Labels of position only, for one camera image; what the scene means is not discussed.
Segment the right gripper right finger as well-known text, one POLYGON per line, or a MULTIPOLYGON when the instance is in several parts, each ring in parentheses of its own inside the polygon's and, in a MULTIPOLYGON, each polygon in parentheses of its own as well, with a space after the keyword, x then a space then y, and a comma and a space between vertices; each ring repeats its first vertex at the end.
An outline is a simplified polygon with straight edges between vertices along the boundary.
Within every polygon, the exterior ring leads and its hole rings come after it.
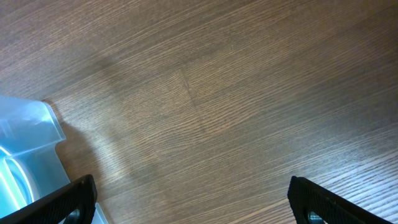
POLYGON ((391 224, 304 177, 291 177, 287 197, 298 224, 391 224))

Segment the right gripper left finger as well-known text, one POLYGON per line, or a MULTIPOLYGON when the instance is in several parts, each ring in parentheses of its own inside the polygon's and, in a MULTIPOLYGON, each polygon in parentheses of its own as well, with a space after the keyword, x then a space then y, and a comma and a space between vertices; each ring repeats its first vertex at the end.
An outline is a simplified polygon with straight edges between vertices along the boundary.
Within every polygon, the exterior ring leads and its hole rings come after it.
POLYGON ((1 218, 3 224, 79 223, 90 224, 98 197, 91 174, 1 218))

